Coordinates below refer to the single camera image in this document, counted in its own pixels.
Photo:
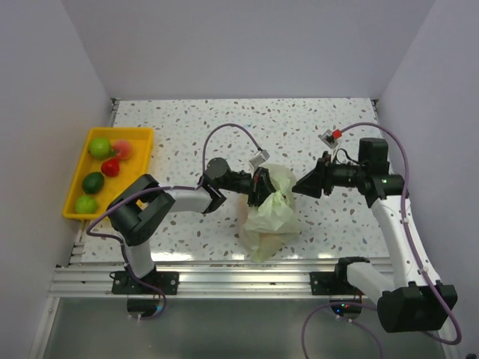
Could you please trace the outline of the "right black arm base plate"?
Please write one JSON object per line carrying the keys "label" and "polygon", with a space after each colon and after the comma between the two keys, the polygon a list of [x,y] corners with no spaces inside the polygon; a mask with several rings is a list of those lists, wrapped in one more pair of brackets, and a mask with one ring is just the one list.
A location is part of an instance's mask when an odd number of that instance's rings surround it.
{"label": "right black arm base plate", "polygon": [[312,295],[371,294],[379,288],[379,272],[364,257],[342,257],[332,271],[309,273]]}

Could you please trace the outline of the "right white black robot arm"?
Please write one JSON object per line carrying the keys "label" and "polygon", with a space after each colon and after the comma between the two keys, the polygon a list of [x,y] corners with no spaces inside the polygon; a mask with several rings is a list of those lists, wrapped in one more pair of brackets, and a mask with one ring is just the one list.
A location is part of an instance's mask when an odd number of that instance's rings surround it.
{"label": "right white black robot arm", "polygon": [[355,188],[364,196],[382,231],[394,277],[389,280],[364,257],[344,257],[321,284],[345,294],[356,289],[366,295],[388,333],[441,329],[457,302],[457,292],[442,282],[426,255],[405,180],[389,171],[386,140],[361,139],[358,164],[335,164],[324,153],[293,192],[319,198],[336,187]]}

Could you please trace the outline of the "yellow plastic tray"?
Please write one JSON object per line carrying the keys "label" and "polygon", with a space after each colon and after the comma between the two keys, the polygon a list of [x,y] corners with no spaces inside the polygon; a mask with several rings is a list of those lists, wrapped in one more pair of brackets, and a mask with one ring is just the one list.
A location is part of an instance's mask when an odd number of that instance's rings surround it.
{"label": "yellow plastic tray", "polygon": [[[107,177],[101,170],[101,164],[114,158],[113,152],[107,159],[95,159],[88,150],[88,144],[92,138],[107,138],[111,145],[119,139],[128,140],[133,145],[132,157],[125,161],[119,161],[120,173],[116,177]],[[93,220],[103,214],[108,205],[139,176],[145,174],[148,169],[150,154],[153,149],[153,130],[151,128],[128,128],[128,127],[97,127],[88,133],[83,147],[70,189],[63,208],[63,216],[69,219],[81,221]],[[78,197],[86,194],[82,189],[83,179],[92,172],[101,172],[104,176],[104,186],[92,196],[99,204],[95,214],[77,214],[74,205]]]}

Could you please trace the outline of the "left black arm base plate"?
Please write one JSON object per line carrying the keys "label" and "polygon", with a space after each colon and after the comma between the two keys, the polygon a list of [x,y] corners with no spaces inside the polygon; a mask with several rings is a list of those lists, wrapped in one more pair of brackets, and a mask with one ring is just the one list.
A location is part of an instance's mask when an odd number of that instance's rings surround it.
{"label": "left black arm base plate", "polygon": [[114,295],[176,295],[180,283],[178,271],[151,269],[144,277],[136,278],[127,266],[109,273]]}

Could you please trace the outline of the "pale green avocado-print plastic bag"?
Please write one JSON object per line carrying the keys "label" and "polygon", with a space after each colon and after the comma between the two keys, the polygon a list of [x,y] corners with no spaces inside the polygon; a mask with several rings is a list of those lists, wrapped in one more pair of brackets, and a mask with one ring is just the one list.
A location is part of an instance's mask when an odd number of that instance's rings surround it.
{"label": "pale green avocado-print plastic bag", "polygon": [[251,261],[263,263],[285,245],[296,241],[301,224],[296,213],[292,188],[297,179],[282,165],[269,164],[270,179],[275,188],[259,207],[250,207],[244,194],[237,201],[239,241]]}

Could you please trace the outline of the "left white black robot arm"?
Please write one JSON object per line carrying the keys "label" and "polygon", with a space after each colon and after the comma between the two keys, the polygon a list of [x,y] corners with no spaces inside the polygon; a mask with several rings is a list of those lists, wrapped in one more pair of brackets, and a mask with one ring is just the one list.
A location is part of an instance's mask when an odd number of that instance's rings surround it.
{"label": "left white black robot arm", "polygon": [[269,170],[258,167],[252,174],[232,171],[223,158],[210,160],[195,187],[162,187],[150,174],[140,176],[107,207],[107,217],[120,234],[129,284],[145,294],[155,286],[155,265],[150,237],[165,216],[176,212],[215,212],[225,201],[222,191],[244,194],[247,204],[259,207],[275,193]]}

